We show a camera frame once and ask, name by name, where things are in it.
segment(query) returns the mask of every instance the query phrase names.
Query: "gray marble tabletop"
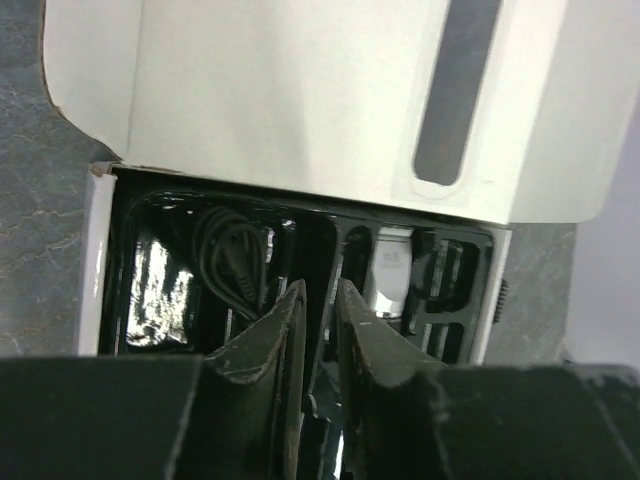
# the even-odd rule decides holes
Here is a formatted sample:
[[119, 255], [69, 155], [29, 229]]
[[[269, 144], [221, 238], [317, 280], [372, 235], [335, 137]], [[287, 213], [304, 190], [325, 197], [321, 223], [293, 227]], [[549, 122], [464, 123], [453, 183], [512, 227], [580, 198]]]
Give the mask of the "gray marble tabletop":
[[[106, 153], [47, 100], [40, 8], [0, 0], [0, 356], [71, 352], [85, 174]], [[515, 227], [487, 362], [558, 358], [574, 240], [570, 225]]]

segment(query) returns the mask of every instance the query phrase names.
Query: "white wall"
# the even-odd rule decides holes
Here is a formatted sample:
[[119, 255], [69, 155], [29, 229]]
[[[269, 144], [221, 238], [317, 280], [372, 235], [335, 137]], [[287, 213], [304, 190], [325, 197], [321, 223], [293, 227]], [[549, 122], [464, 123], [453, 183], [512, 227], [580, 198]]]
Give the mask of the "white wall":
[[640, 370], [640, 102], [609, 198], [578, 226], [574, 258], [568, 352], [578, 362]]

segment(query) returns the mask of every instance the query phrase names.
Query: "box lid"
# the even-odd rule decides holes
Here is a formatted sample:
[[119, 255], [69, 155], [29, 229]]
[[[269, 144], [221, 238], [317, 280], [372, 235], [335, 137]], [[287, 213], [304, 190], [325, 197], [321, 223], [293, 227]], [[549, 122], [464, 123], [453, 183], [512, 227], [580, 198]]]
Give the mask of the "box lid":
[[[56, 0], [44, 73], [130, 165], [500, 224], [592, 217], [640, 86], [640, 2], [476, 4]], [[425, 136], [451, 182], [416, 168]]]

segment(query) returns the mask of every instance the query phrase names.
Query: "power cord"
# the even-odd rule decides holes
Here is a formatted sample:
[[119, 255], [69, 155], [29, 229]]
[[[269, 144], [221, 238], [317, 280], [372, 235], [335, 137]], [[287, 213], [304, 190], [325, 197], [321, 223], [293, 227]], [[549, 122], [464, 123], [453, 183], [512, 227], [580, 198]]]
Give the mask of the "power cord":
[[249, 220], [228, 208], [213, 208], [198, 220], [191, 247], [200, 278], [245, 320], [245, 328], [262, 317], [266, 246]]

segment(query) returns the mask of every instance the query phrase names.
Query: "white cardboard box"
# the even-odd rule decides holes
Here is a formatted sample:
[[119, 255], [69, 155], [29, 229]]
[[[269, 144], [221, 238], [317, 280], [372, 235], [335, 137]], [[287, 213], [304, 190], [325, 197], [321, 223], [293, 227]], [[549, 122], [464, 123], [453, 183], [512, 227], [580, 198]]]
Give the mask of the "white cardboard box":
[[[591, 218], [640, 86], [640, 2], [503, 0], [457, 180], [441, 185], [413, 161], [456, 1], [49, 0], [44, 73], [61, 114], [131, 167], [503, 226]], [[81, 353], [95, 352], [115, 182], [91, 168]], [[487, 319], [509, 240], [494, 230]]]

